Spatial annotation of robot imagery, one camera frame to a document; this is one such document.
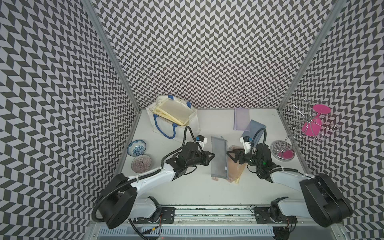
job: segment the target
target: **black cable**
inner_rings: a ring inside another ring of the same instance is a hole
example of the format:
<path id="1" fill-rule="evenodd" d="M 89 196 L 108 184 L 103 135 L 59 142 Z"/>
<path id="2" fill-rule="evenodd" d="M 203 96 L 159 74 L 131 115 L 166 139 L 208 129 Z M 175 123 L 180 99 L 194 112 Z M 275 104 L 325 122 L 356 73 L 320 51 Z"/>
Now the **black cable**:
<path id="1" fill-rule="evenodd" d="M 273 227 L 273 233 L 275 233 L 275 235 L 276 234 L 278 234 L 278 235 L 280 235 L 280 234 L 281 235 L 287 234 L 288 237 L 286 239 L 289 239 L 290 234 L 291 234 L 291 232 L 289 230 L 289 227 Z"/>
<path id="2" fill-rule="evenodd" d="M 248 168 L 248 170 L 251 172 L 251 173 L 257 173 L 257 172 L 254 172 L 252 171 L 251 169 Z"/>
<path id="3" fill-rule="evenodd" d="M 292 228 L 292 224 L 291 224 L 291 230 L 290 230 L 290 233 L 293 232 L 294 230 L 296 229 L 296 223 L 295 223 L 295 226 Z"/>
<path id="4" fill-rule="evenodd" d="M 172 154 L 174 154 L 174 153 L 180 151 L 180 150 L 183 148 L 183 146 L 185 145 L 185 140 L 186 140 L 186 138 L 187 138 L 187 130 L 189 130 L 189 133 L 191 134 L 193 141 L 196 140 L 196 139 L 195 139 L 195 136 L 194 136 L 193 133 L 192 133 L 192 129 L 190 128 L 190 126 L 186 126 L 185 129 L 184 129 L 184 137 L 183 137 L 183 142 L 182 142 L 182 144 L 181 144 L 181 147 L 179 147 L 179 148 L 176 149 L 175 151 L 172 151 L 172 152 L 168 153 L 167 155 L 165 155 L 165 156 L 163 157 L 163 159 L 161 159 L 161 168 L 164 167 L 164 161 L 165 161 L 165 159 L 166 159 L 167 157 L 169 157 L 169 156 L 171 156 Z M 200 150 L 203 151 L 203 148 L 200 146 L 200 144 L 197 144 L 197 145 L 199 146 Z"/>
<path id="5" fill-rule="evenodd" d="M 155 174 L 158 174 L 159 172 L 161 171 L 161 169 L 158 169 L 152 173 L 149 173 L 149 174 L 146 174 L 146 175 L 143 175 L 143 176 L 139 176 L 139 180 L 141 179 L 144 179 L 144 178 L 147 178 L 147 177 L 152 177 L 153 175 Z M 104 219 L 103 218 L 98 218 L 96 217 L 96 212 L 97 210 L 99 209 L 100 205 L 103 203 L 103 201 L 105 201 L 107 198 L 109 198 L 112 194 L 116 193 L 117 191 L 119 191 L 120 189 L 122 188 L 125 188 L 127 186 L 129 186 L 131 183 L 133 182 L 136 182 L 137 179 L 136 178 L 133 178 L 133 179 L 129 179 L 127 182 L 117 186 L 114 190 L 112 190 L 111 192 L 109 192 L 108 194 L 104 195 L 102 199 L 100 199 L 100 201 L 98 201 L 96 203 L 96 205 L 93 207 L 93 210 L 92 210 L 92 213 L 91 213 L 91 217 L 92 219 L 95 221 L 95 222 L 104 222 Z"/>
<path id="6" fill-rule="evenodd" d="M 272 173 L 274 172 L 278 172 L 278 171 L 291 171 L 291 172 L 297 172 L 297 173 L 300 173 L 301 175 L 304 175 L 302 174 L 301 172 L 299 172 L 297 169 L 293 169 L 293 168 L 275 168 L 275 169 L 272 169 L 270 170 L 269 172 L 267 172 L 265 170 L 265 167 L 263 166 L 263 159 L 258 159 L 257 158 L 257 154 L 256 154 L 256 150 L 254 151 L 253 148 L 253 142 L 256 138 L 256 136 L 261 132 L 263 131 L 264 132 L 264 139 L 263 139 L 263 145 L 261 147 L 261 150 L 260 150 L 260 156 L 263 155 L 263 149 L 264 149 L 264 146 L 265 146 L 265 142 L 266 142 L 266 129 L 265 128 L 261 128 L 259 129 L 255 135 L 253 136 L 252 138 L 252 142 L 251 142 L 251 156 L 252 156 L 252 159 L 254 160 L 254 163 L 255 163 L 255 171 L 252 171 L 249 169 L 249 165 L 247 165 L 247 168 L 250 172 L 252 173 L 256 173 L 257 176 L 260 178 L 260 179 L 266 179 L 268 178 Z"/>
<path id="7" fill-rule="evenodd" d="M 184 176 L 193 173 L 196 169 L 197 169 L 197 166 L 195 166 L 195 169 L 192 170 L 192 172 L 186 173 L 186 174 L 184 174 Z"/>
<path id="8" fill-rule="evenodd" d="M 254 214 L 255 212 L 251 211 L 251 207 L 252 207 L 252 206 L 255 206 L 255 207 L 257 207 L 257 206 L 256 206 L 256 205 L 253 205 L 253 204 L 251 204 L 251 205 L 249 206 L 249 211 L 250 211 L 251 213 Z"/>
<path id="9" fill-rule="evenodd" d="M 153 228 L 150 228 L 150 229 L 144 231 L 142 234 L 143 234 L 143 235 L 145 235 L 145 234 L 149 234 L 150 232 L 152 232 L 152 231 L 158 229 L 158 228 L 160 227 L 160 225 L 161 225 L 161 218 L 162 218 L 162 216 L 163 216 L 163 213 L 160 215 L 160 222 L 159 222 L 159 225 L 158 225 L 158 226 L 153 227 Z"/>
<path id="10" fill-rule="evenodd" d="M 143 234 L 141 234 L 141 232 L 139 232 L 139 230 L 137 230 L 137 228 L 135 227 L 135 225 L 133 224 L 132 220 L 131 219 L 128 219 L 129 223 L 131 224 L 131 226 L 133 227 L 133 230 L 135 230 L 135 232 L 144 240 L 150 240 L 149 238 L 146 238 Z"/>
<path id="11" fill-rule="evenodd" d="M 265 142 L 266 142 L 266 129 L 265 128 L 261 128 L 259 129 L 255 135 L 253 136 L 252 138 L 252 141 L 251 141 L 251 155 L 252 155 L 252 158 L 253 158 L 253 141 L 255 140 L 256 136 L 261 132 L 261 131 L 264 131 L 264 139 L 263 139 L 263 147 L 262 147 L 262 150 L 264 148 L 264 145 L 265 145 Z"/>

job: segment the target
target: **chevron patterned wall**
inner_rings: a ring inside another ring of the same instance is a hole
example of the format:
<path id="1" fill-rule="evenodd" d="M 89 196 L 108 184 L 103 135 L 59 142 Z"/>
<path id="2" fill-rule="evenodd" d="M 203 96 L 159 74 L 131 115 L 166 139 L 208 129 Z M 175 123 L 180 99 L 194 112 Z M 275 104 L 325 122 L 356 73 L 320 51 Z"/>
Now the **chevron patterned wall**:
<path id="1" fill-rule="evenodd" d="M 93 0 L 144 108 L 277 107 L 333 0 Z"/>
<path id="2" fill-rule="evenodd" d="M 309 99 L 332 109 L 321 143 L 302 139 L 314 173 L 333 177 L 352 202 L 344 221 L 353 239 L 384 239 L 384 24 L 383 0 L 349 0 L 310 64 L 291 101 Z M 291 123 L 296 113 L 285 113 Z"/>
<path id="3" fill-rule="evenodd" d="M 78 0 L 0 1 L 0 239 L 81 239 L 135 115 Z"/>

